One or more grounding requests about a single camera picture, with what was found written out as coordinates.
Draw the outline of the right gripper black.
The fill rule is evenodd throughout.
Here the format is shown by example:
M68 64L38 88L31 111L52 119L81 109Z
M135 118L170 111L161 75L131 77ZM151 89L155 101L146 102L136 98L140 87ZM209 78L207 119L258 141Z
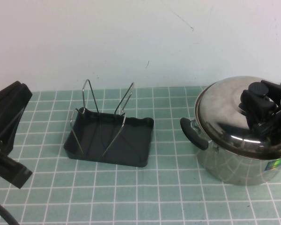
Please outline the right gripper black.
M281 85L261 80L267 88L261 90L247 89L240 96L240 109L246 116L257 118L269 117L277 108L275 102L270 101L267 94L281 94ZM250 135L271 144L281 143L281 115L276 115L266 122L258 123L252 117L247 117Z

